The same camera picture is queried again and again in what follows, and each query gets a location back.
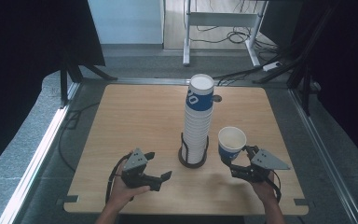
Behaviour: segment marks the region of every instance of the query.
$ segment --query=wire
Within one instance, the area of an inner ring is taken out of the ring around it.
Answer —
[[[297,218],[298,218],[298,220],[300,220],[301,224],[305,224],[305,221],[304,221],[304,219],[302,219],[302,217],[297,217]]]
[[[257,43],[260,43],[260,44],[264,44],[264,45],[269,45],[269,46],[272,46],[272,47],[274,47],[274,48],[277,48],[277,47],[278,47],[278,46],[275,45],[275,44],[269,44],[269,43],[265,43],[265,42],[262,42],[262,41],[259,41],[259,40],[257,40],[256,42],[257,42]]]
[[[239,4],[241,4],[241,12],[242,12],[244,3],[245,3],[245,0],[240,0],[239,3],[235,6],[233,12],[235,11],[235,9],[238,7]],[[186,6],[186,1],[184,0],[184,2],[183,2],[183,15],[184,15],[183,16],[183,24],[184,24],[184,27],[186,29],[186,20],[185,20],[186,9],[185,9],[185,6]],[[209,7],[211,8],[211,10],[213,12],[212,1],[211,0],[210,0]],[[197,3],[197,1],[196,1],[196,11],[198,11],[198,3]],[[200,32],[207,32],[207,31],[211,31],[213,29],[219,28],[220,26],[214,26],[214,27],[210,27],[210,28],[207,28],[207,29],[200,29],[199,26],[196,26],[196,27],[197,27],[197,30],[200,31]],[[221,43],[223,41],[229,40],[233,44],[242,44],[242,43],[245,42],[245,40],[247,40],[250,37],[250,34],[249,34],[250,30],[247,29],[248,34],[246,34],[244,32],[236,31],[235,30],[236,28],[237,27],[233,27],[233,31],[227,33],[227,37],[224,38],[224,39],[211,41],[211,40],[204,40],[204,39],[193,39],[193,38],[190,37],[189,40],[194,41],[194,42],[205,42],[205,43],[211,43],[211,44],[217,44],[217,43]],[[237,41],[237,40],[232,39],[234,36],[239,37],[240,40]]]
[[[257,53],[257,55],[258,55],[258,58],[260,58],[261,60],[263,60],[263,61],[268,61],[268,59],[267,58],[265,58],[262,54],[271,54],[271,53],[273,53],[273,52],[271,52],[271,51],[269,51],[269,50],[266,50],[266,51],[259,51],[258,53]]]
[[[272,173],[274,173],[275,176],[278,178],[278,184],[279,184],[278,188],[281,189],[281,179],[279,178],[278,174],[275,171],[272,170]]]
[[[245,5],[245,0],[240,0],[240,2],[241,2],[240,12],[246,12],[249,9],[249,6],[251,5],[251,1],[248,1],[248,7],[245,10],[243,10],[243,6]]]
[[[130,156],[131,156],[132,152],[130,152],[129,154],[123,156],[118,163],[116,164],[116,166],[113,168],[112,173],[109,176],[109,179],[107,181],[107,187],[106,187],[106,195],[105,195],[105,203],[107,203],[109,201],[110,198],[110,194],[112,192],[112,186],[113,186],[113,179],[115,179],[115,176],[121,176],[117,174],[117,170],[118,170],[118,166],[124,161],[127,160]]]
[[[217,83],[217,86],[220,86],[220,84],[222,83],[222,81],[228,77],[235,77],[235,76],[239,76],[239,75],[249,75],[252,74],[253,72],[256,72],[258,70],[261,70],[263,66],[258,66],[256,68],[252,68],[249,70],[245,70],[245,71],[241,71],[241,72],[236,72],[236,73],[232,73],[232,74],[228,74],[228,75],[224,75],[224,76],[220,76],[220,77],[214,77],[213,79],[217,79],[220,78],[219,82]]]
[[[240,80],[240,79],[245,79],[247,76],[249,76],[249,74],[244,74],[244,75],[239,75],[238,77],[230,77],[230,79],[226,79],[226,80],[222,80],[222,82],[220,82],[220,86],[229,86],[231,85],[232,83]]]
[[[255,8],[257,7],[257,3],[258,3],[258,1],[256,0],[255,1]]]
[[[85,111],[85,110],[87,110],[87,109],[89,109],[89,108],[91,108],[91,107],[93,107],[93,106],[96,106],[96,105],[98,105],[98,104],[99,104],[99,103],[95,103],[95,104],[92,104],[92,105],[88,105],[88,106],[86,106],[86,107],[84,107],[84,108],[82,108],[82,109],[80,109],[80,110],[77,110],[77,111],[75,112],[75,114],[74,114],[71,118],[69,118],[69,119],[66,121],[65,125],[62,127],[60,136],[59,136],[59,138],[58,138],[58,151],[59,151],[59,153],[60,153],[60,157],[61,157],[63,163],[65,163],[65,165],[66,165],[69,169],[71,169],[73,172],[75,172],[76,169],[68,162],[68,160],[67,160],[67,159],[63,156],[63,154],[62,154],[61,144],[62,144],[62,136],[63,136],[63,133],[67,130],[70,121],[72,121],[72,120],[74,120],[74,119],[77,119],[77,120],[78,120],[78,119],[80,118],[80,115],[81,115],[81,113],[82,113],[83,111]]]

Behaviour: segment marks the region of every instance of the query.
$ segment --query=metal frame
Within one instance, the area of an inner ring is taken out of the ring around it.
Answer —
[[[174,79],[174,78],[119,78],[116,81],[112,81],[112,84],[132,84],[132,85],[188,85],[190,79]],[[21,178],[19,185],[16,187],[11,199],[9,200],[5,211],[0,217],[0,223],[13,223],[17,214],[25,201],[25,198],[34,183],[34,179],[42,165],[42,162],[47,156],[50,146],[68,112],[69,106],[75,97],[77,90],[81,83],[73,83],[68,91],[69,102],[64,107],[56,112],[53,121],[50,123],[47,132],[45,133],[39,147],[37,148],[30,164],[28,165],[24,175]],[[239,81],[235,86],[243,87],[260,87],[252,82]],[[269,85],[271,88],[285,88],[283,85]],[[338,171],[336,165],[332,161],[325,145],[320,137],[318,131],[311,118],[304,112],[301,106],[301,101],[296,91],[289,89],[289,95],[292,97],[294,104],[296,105],[297,112],[301,117],[310,138],[315,145],[316,151],[320,156],[320,159],[324,165],[326,172],[328,173],[334,188],[336,189],[338,198],[341,200],[347,215],[349,216],[351,223],[358,223],[358,205],[353,199],[348,187],[346,186],[342,175]]]
[[[68,91],[69,99],[73,99],[79,83],[73,83]],[[42,138],[33,158],[31,159],[27,169],[25,170],[24,175],[22,176],[19,185],[14,190],[10,200],[7,203],[7,206],[0,217],[0,223],[13,223],[17,214],[20,212],[20,209],[25,201],[25,198],[34,183],[34,179],[42,165],[48,151],[51,147],[51,144],[54,141],[54,138],[65,118],[69,104],[65,105],[63,108],[57,110],[52,122],[48,126],[48,130]]]
[[[261,10],[257,14],[242,13],[216,13],[216,12],[191,12],[191,0],[186,0],[186,37],[183,46],[183,65],[190,66],[190,27],[191,26],[226,26],[226,27],[253,27],[251,37],[245,41],[254,66],[260,66],[254,50],[255,37],[260,28],[261,20],[268,1],[264,1]]]
[[[299,99],[296,91],[289,89],[289,94],[294,101],[298,114],[301,117],[307,132],[310,135],[313,145],[324,165],[324,169],[327,172],[330,180],[337,192],[338,198],[341,200],[342,205],[344,206],[345,211],[347,212],[348,217],[351,220],[351,223],[358,224],[358,205],[353,199],[351,192],[349,191],[345,181],[334,164],[333,160],[330,157],[330,154],[327,151],[324,141],[318,133],[318,130],[313,125],[312,119],[306,114],[302,109],[301,100]]]

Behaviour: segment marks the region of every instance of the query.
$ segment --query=human arm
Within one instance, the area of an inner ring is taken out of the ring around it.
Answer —
[[[269,173],[268,178],[273,182],[274,174]],[[267,224],[284,224],[284,218],[278,201],[275,197],[274,189],[266,181],[258,183],[250,183],[264,205]]]
[[[132,197],[150,191],[149,186],[142,186],[137,189],[130,189],[126,186],[121,179],[121,172],[126,161],[127,160],[123,161],[117,170],[109,201],[103,208],[103,211],[95,224],[113,224],[117,218],[118,212],[124,208]]]

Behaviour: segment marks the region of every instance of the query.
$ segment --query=power strip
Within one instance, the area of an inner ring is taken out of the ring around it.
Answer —
[[[267,71],[270,71],[270,70],[275,69],[280,66],[282,66],[282,64],[280,62],[269,63],[269,64],[263,66],[263,70],[265,72],[267,72]]]

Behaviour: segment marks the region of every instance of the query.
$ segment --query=wooden table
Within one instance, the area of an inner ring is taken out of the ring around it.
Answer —
[[[103,94],[89,132],[68,196],[67,212],[100,213],[104,207],[107,179],[118,160],[139,147],[143,153],[156,152],[145,169],[147,175],[172,177],[159,192],[136,196],[123,214],[154,215],[262,215],[262,203],[249,183],[230,175],[217,152],[217,134],[225,126],[235,126],[247,135],[248,146],[259,146],[292,169],[277,171],[282,181],[280,206],[285,215],[306,215],[306,205],[293,164],[263,89],[216,87],[223,101],[213,106],[208,158],[198,169],[189,169],[178,160],[184,128],[187,86],[109,85]],[[236,164],[247,166],[241,153]]]

